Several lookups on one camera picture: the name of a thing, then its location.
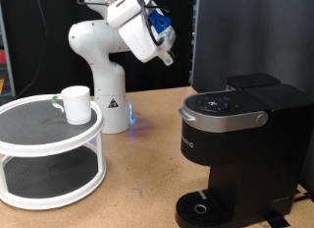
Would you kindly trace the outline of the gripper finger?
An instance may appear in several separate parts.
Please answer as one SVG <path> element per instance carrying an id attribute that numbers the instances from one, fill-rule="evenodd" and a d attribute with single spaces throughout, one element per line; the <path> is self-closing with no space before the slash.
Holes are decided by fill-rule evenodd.
<path id="1" fill-rule="evenodd" d="M 172 65 L 175 60 L 175 55 L 171 50 L 160 51 L 158 57 L 164 62 L 166 66 Z"/>

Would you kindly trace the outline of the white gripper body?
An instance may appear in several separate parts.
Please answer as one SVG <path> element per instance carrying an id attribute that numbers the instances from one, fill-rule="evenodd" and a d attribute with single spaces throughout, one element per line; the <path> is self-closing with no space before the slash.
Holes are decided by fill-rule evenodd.
<path id="1" fill-rule="evenodd" d="M 146 63 L 159 54 L 142 15 L 137 15 L 119 28 L 119 34 L 133 55 Z"/>

